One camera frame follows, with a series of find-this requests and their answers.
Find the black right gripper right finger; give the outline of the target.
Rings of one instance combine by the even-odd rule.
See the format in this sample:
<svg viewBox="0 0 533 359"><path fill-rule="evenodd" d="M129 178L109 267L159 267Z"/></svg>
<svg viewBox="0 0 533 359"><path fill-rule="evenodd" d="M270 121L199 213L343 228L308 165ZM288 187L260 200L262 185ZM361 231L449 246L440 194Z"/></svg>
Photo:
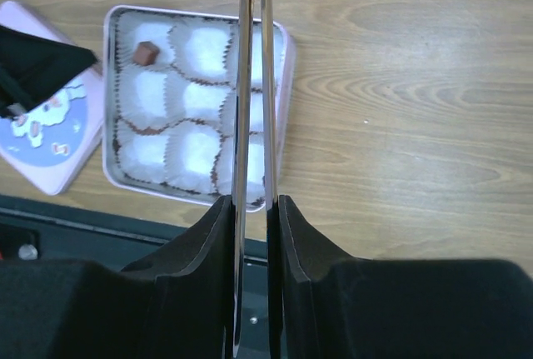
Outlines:
<svg viewBox="0 0 533 359"><path fill-rule="evenodd" d="M532 280L501 259L354 257L287 195L267 218L270 355L529 358Z"/></svg>

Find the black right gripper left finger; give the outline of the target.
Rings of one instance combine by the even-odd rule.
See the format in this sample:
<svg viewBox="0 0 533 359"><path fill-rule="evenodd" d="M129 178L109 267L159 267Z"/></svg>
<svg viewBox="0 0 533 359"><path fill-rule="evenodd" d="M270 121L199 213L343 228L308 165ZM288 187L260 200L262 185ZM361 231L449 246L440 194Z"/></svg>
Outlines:
<svg viewBox="0 0 533 359"><path fill-rule="evenodd" d="M4 358L232 354L231 200L116 272L92 261L1 265Z"/></svg>

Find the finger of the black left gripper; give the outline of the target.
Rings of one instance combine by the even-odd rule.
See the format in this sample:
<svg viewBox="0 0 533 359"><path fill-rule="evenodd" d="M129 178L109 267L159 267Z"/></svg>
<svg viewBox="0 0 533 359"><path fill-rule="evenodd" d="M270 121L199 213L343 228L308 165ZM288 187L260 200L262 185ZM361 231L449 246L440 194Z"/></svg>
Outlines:
<svg viewBox="0 0 533 359"><path fill-rule="evenodd" d="M32 111L97 63L86 48L1 27L1 114Z"/></svg>

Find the reddish brown chocolate cube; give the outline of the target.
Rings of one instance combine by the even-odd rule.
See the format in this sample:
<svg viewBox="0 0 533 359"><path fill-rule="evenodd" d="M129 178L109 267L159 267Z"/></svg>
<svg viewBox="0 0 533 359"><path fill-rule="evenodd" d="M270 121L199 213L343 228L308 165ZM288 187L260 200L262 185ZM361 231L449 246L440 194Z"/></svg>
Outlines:
<svg viewBox="0 0 533 359"><path fill-rule="evenodd" d="M132 60L140 66L150 66L155 63L160 49L149 41L140 42L133 54Z"/></svg>

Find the pink chocolate tin box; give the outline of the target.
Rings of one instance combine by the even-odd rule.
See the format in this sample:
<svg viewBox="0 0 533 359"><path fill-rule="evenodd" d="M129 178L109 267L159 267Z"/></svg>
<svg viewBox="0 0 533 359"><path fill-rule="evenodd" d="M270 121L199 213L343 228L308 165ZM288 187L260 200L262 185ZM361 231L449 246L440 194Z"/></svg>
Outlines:
<svg viewBox="0 0 533 359"><path fill-rule="evenodd" d="M140 42L159 47L140 66ZM118 187L200 205L232 189L235 16L119 5L104 23L102 166Z"/></svg>

